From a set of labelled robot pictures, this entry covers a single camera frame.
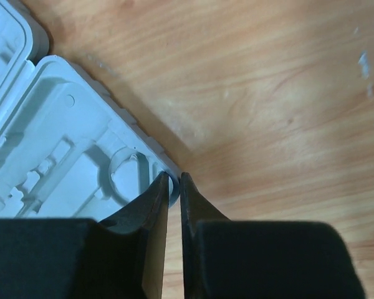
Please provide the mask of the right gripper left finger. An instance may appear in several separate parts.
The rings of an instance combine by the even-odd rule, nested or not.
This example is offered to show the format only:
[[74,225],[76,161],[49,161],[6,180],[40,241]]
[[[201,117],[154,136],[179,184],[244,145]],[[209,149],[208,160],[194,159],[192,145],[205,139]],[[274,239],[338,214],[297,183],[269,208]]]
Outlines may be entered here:
[[0,298],[160,298],[169,177],[102,221],[0,219]]

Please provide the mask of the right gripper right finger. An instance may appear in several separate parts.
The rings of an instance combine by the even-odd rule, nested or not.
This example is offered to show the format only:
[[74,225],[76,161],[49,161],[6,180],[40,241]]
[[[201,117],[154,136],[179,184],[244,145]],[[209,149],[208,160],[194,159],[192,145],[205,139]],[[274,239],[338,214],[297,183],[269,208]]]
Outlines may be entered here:
[[186,298],[365,298],[347,246],[324,222],[233,221],[180,180]]

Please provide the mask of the grey plastic tool case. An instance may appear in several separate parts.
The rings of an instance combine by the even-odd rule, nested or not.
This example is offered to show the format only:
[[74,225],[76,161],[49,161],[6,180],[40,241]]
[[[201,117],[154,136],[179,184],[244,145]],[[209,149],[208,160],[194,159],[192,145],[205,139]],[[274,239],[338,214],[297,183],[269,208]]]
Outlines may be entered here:
[[49,55],[20,1],[0,1],[0,218],[101,221],[181,172],[83,68]]

